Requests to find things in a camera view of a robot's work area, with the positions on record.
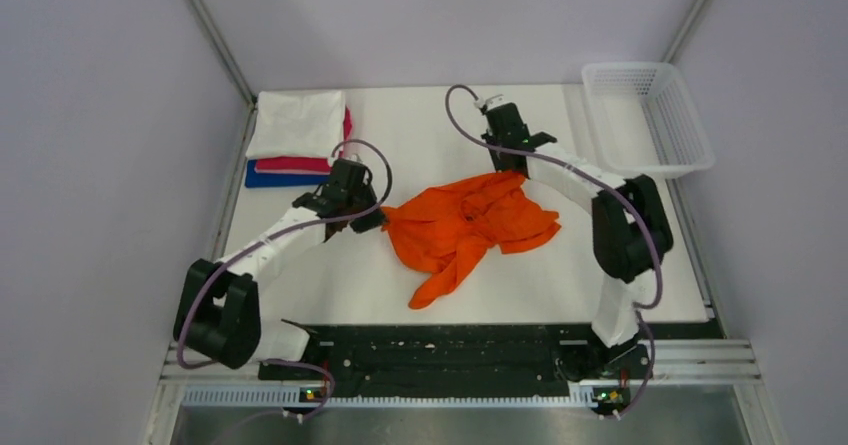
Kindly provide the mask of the orange t shirt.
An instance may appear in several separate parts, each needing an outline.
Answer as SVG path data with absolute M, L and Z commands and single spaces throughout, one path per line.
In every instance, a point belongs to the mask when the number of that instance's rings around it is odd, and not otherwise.
M 523 189 L 518 172 L 492 172 L 430 187 L 398 207 L 381 208 L 399 261 L 429 277 L 408 302 L 424 309 L 453 293 L 486 253 L 537 249 L 561 230 L 559 214 L 543 209 Z

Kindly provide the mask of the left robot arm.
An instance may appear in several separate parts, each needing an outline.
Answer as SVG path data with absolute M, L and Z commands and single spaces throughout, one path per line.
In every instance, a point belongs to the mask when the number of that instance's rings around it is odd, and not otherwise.
M 282 361 L 297 378 L 319 369 L 320 351 L 310 335 L 285 319 L 265 318 L 260 297 L 285 267 L 307 250 L 351 228 L 363 233 L 383 225 L 381 200 L 364 164 L 338 159 L 327 181 L 295 199 L 283 215 L 253 241 L 217 261 L 198 259 L 186 273 L 173 326 L 178 362 L 186 351 L 202 356 L 203 366 L 239 369 L 263 361 Z

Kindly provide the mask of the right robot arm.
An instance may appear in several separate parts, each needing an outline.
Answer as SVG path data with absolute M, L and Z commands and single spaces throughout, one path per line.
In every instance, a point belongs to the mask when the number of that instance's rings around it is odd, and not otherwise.
M 482 139 L 499 171 L 542 183 L 580 206 L 591 219 L 592 251 L 603 272 L 601 298 L 591 328 L 599 340 L 586 350 L 589 369 L 612 377 L 627 362 L 623 347 L 639 332 L 635 281 L 661 276 L 674 238 L 656 182 L 624 178 L 568 152 L 555 137 L 531 133 L 518 107 L 502 96 L 475 103 L 487 121 Z

